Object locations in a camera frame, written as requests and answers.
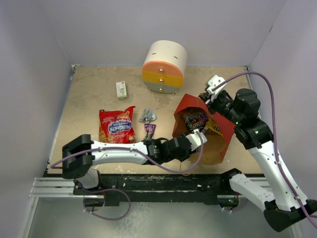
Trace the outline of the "round white mini drawer chest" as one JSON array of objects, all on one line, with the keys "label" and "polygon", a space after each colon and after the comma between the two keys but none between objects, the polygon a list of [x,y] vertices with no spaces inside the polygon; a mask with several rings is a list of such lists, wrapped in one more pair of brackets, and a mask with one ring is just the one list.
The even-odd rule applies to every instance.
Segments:
[{"label": "round white mini drawer chest", "polygon": [[159,40],[148,51],[142,66],[142,80],[148,89],[175,94],[183,85],[187,52],[179,43]]}]

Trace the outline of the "dark brown candy packet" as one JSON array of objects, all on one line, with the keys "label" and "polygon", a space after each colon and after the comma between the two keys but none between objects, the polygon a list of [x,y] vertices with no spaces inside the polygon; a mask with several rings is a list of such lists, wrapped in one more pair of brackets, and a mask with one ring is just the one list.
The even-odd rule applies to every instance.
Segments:
[{"label": "dark brown candy packet", "polygon": [[194,131],[194,129],[202,131],[209,120],[205,113],[200,112],[186,114],[183,116],[183,118],[189,131]]}]

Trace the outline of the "yellow candy packet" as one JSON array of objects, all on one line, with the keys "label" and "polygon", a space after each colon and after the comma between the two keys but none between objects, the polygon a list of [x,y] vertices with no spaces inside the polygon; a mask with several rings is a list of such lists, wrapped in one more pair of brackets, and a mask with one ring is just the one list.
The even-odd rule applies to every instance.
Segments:
[{"label": "yellow candy packet", "polygon": [[219,134],[220,136],[223,136],[218,124],[216,121],[213,119],[212,116],[208,116],[208,121],[206,122],[206,126],[208,129],[212,130],[213,132]]}]

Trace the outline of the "red brown paper bag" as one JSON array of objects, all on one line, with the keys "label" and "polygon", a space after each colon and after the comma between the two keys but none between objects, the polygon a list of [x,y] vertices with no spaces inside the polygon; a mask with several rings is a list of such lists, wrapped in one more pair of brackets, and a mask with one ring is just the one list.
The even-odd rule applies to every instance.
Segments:
[{"label": "red brown paper bag", "polygon": [[228,120],[221,118],[218,113],[214,115],[210,114],[207,106],[200,98],[185,94],[174,111],[175,124],[172,132],[173,137],[180,136],[184,132],[192,133],[185,125],[183,116],[195,112],[212,116],[218,124],[223,136],[220,136],[205,126],[201,131],[207,138],[207,142],[204,144],[202,158],[194,169],[183,173],[183,175],[189,176],[194,173],[219,174],[221,172],[221,164],[233,136],[234,125]]}]

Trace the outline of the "red candy snack bag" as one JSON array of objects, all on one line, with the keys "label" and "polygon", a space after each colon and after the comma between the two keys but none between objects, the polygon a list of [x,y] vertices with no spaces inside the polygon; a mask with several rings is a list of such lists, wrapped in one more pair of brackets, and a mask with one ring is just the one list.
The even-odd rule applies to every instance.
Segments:
[{"label": "red candy snack bag", "polygon": [[135,106],[124,111],[99,110],[99,141],[103,143],[128,144],[136,141],[132,127]]}]

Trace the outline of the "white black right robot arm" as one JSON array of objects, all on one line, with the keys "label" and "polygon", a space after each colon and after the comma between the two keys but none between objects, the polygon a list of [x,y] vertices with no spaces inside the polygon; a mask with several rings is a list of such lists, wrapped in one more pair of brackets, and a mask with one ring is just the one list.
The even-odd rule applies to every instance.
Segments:
[{"label": "white black right robot arm", "polygon": [[287,169],[274,134],[259,117],[261,103],[257,94],[240,89],[231,98],[225,90],[206,89],[199,97],[211,114],[219,113],[234,124],[236,138],[256,160],[270,186],[267,191],[232,169],[229,177],[220,182],[221,190],[245,196],[262,210],[267,223],[277,232],[305,218],[316,225],[317,202],[307,198]]}]

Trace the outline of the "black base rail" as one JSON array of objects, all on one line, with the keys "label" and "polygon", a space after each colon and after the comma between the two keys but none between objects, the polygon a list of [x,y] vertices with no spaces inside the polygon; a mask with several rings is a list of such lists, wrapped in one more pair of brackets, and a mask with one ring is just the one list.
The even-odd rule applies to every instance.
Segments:
[{"label": "black base rail", "polygon": [[203,203],[237,207],[239,195],[220,174],[102,174],[99,186],[85,191],[79,183],[75,195],[95,195],[105,206],[117,206],[129,197],[131,202]]}]

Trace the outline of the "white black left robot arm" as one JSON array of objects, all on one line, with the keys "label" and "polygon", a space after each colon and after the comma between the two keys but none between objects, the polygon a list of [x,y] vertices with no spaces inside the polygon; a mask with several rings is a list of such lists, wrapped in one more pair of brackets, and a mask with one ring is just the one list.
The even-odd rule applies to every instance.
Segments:
[{"label": "white black left robot arm", "polygon": [[171,140],[151,139],[131,144],[92,141],[89,134],[83,134],[62,148],[62,177],[77,180],[90,194],[97,194],[102,182],[94,166],[131,163],[160,167],[174,159],[188,159],[197,153],[200,145],[197,134],[185,133]]}]

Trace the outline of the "silver foil snack packet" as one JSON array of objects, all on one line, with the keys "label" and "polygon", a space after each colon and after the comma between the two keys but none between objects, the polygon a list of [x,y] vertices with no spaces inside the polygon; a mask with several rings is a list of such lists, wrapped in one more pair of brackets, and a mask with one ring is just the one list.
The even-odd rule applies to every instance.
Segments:
[{"label": "silver foil snack packet", "polygon": [[149,124],[152,121],[157,119],[157,115],[149,108],[143,110],[138,122],[144,122],[145,124]]}]

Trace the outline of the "purple candy packet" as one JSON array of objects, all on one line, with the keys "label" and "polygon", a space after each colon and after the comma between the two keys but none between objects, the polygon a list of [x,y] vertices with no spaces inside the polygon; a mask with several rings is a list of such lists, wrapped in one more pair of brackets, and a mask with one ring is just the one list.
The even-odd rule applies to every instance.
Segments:
[{"label": "purple candy packet", "polygon": [[148,124],[145,124],[144,126],[145,126],[145,132],[146,132],[146,136],[144,137],[144,140],[151,140],[156,130],[156,125],[148,123]]}]

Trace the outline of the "small white green box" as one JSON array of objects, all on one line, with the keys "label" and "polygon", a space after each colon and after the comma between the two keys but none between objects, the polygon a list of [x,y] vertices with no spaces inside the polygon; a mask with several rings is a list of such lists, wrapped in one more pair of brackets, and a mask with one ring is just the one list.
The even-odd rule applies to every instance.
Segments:
[{"label": "small white green box", "polygon": [[116,83],[116,93],[119,100],[124,100],[128,98],[125,81],[120,81]]}]

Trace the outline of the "aluminium side rail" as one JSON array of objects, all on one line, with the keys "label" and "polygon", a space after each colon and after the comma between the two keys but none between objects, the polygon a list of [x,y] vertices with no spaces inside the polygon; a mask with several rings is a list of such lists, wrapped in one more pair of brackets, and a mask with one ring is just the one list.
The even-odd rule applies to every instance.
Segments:
[{"label": "aluminium side rail", "polygon": [[74,182],[63,178],[35,178],[30,197],[66,198],[72,197]]}]

